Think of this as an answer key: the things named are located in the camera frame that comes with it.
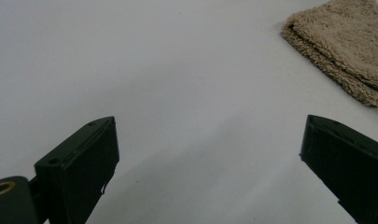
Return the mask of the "beige folded towel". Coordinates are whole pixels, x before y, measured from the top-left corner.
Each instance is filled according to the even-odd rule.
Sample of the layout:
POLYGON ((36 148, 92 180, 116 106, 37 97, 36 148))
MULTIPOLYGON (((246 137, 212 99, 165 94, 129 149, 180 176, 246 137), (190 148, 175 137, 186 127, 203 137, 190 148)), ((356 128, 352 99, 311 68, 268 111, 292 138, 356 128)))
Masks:
POLYGON ((329 0, 292 14, 281 35, 356 100, 378 107, 376 0, 329 0))

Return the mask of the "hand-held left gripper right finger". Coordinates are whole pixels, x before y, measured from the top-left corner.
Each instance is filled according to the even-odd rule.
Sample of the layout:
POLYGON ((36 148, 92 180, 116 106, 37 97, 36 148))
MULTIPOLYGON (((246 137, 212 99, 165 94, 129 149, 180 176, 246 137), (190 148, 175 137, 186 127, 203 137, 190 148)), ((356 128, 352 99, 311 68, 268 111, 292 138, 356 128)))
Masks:
POLYGON ((300 156, 357 224, 378 224, 378 142, 310 115, 300 156))

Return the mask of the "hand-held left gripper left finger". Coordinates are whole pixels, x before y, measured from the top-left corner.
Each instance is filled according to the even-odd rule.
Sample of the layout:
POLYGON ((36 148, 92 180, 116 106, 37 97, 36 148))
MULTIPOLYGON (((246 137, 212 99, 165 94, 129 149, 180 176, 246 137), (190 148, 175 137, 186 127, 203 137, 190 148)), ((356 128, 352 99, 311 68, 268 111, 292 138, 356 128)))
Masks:
POLYGON ((84 125, 35 164, 50 224, 85 224, 119 163, 113 117, 84 125))

